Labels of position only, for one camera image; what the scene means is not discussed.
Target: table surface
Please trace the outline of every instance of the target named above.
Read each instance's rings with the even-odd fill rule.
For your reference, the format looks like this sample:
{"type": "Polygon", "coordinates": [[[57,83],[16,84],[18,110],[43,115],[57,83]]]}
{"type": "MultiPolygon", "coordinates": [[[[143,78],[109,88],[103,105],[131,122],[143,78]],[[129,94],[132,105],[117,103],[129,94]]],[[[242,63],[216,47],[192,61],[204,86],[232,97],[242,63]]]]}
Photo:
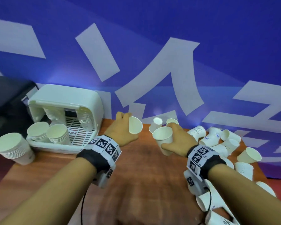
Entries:
{"type": "MultiPolygon", "coordinates": [[[[104,119],[99,135],[112,122],[104,119]]],[[[236,156],[245,148],[242,141],[228,158],[236,162],[236,156]]],[[[174,154],[164,156],[149,132],[149,125],[144,124],[139,139],[122,151],[107,187],[89,187],[84,201],[84,224],[197,225],[201,221],[203,212],[183,176],[187,159],[174,154]]],[[[0,221],[74,158],[75,155],[38,152],[33,163],[13,165],[0,182],[0,221]]],[[[253,180],[267,182],[258,164],[252,165],[253,180]]],[[[81,203],[69,224],[80,224],[80,206],[81,203]]],[[[216,212],[228,216],[221,208],[216,212]]]]}

